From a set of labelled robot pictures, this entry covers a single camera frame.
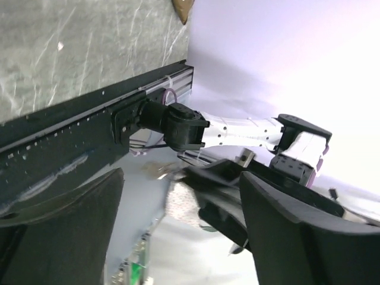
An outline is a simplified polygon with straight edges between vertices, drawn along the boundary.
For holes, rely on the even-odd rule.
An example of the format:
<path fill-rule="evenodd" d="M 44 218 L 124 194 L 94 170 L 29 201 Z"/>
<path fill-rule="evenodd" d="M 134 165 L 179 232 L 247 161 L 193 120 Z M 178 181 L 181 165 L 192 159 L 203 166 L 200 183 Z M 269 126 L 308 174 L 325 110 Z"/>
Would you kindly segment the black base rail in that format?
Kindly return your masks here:
<path fill-rule="evenodd" d="M 140 109 L 192 87 L 179 61 L 1 124 L 1 219 L 74 189 L 129 150 Z"/>

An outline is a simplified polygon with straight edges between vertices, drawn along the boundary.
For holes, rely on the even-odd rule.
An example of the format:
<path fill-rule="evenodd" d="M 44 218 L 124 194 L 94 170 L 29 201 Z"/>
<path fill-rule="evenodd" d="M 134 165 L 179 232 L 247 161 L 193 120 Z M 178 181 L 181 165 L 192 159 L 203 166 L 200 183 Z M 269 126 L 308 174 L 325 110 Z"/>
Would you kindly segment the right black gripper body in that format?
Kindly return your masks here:
<path fill-rule="evenodd" d="M 315 171 L 307 164 L 283 154 L 276 154 L 265 166 L 251 160 L 247 171 L 276 190 L 336 217 L 344 216 L 344 208 L 335 201 L 311 190 Z"/>

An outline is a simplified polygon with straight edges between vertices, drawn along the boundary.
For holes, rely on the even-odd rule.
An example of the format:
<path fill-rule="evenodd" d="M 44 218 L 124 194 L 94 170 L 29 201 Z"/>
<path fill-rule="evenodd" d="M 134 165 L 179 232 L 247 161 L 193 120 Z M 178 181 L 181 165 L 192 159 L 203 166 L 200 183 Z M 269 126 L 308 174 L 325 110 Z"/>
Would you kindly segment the brown foil pouch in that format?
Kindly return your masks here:
<path fill-rule="evenodd" d="M 189 13 L 193 7 L 194 0 L 172 0 L 175 12 L 181 23 L 185 25 L 189 18 Z"/>

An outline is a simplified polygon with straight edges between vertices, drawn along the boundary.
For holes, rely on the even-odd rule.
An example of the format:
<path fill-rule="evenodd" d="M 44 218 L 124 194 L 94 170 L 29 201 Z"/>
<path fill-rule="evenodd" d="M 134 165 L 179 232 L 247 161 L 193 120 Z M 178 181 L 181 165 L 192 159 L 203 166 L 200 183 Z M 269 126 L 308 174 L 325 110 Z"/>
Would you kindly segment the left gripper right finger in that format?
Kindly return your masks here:
<path fill-rule="evenodd" d="M 259 284 L 379 284 L 379 228 L 294 199 L 249 172 L 239 179 Z"/>

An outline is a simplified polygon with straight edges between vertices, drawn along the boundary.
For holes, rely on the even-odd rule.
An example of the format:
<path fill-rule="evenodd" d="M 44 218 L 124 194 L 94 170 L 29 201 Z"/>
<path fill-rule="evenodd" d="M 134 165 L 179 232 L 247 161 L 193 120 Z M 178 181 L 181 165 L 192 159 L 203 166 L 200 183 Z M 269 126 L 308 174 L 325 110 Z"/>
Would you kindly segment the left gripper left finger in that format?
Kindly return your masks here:
<path fill-rule="evenodd" d="M 1 284 L 102 284 L 124 173 L 1 219 Z"/>

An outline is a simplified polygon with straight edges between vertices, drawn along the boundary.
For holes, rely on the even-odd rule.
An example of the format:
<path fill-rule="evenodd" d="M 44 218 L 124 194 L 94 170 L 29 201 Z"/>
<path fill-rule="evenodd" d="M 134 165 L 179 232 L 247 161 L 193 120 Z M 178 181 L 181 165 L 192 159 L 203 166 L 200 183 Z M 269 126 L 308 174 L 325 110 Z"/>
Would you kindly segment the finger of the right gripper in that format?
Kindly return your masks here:
<path fill-rule="evenodd" d="M 199 209 L 198 216 L 238 247 L 251 252 L 244 218 L 237 218 L 213 204 Z"/>
<path fill-rule="evenodd" d="M 180 182 L 190 187 L 201 208 L 207 204 L 241 207 L 239 177 L 245 168 L 221 159 L 205 166 L 187 166 L 182 170 Z"/>

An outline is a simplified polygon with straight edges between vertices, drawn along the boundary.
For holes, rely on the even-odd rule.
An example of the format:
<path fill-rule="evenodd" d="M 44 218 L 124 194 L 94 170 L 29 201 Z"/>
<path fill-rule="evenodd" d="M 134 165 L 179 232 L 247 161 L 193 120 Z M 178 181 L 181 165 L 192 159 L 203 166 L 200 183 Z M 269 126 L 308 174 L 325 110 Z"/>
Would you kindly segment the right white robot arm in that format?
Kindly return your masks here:
<path fill-rule="evenodd" d="M 273 154 L 268 166 L 257 161 L 219 160 L 185 168 L 183 182 L 195 192 L 198 215 L 235 243 L 233 252 L 249 248 L 247 228 L 238 190 L 241 172 L 248 171 L 308 205 L 337 217 L 344 209 L 311 190 L 331 133 L 296 116 L 281 114 L 268 119 L 228 119 L 200 113 L 180 103 L 142 104 L 141 127 L 159 132 L 175 151 L 216 146 L 260 147 Z"/>

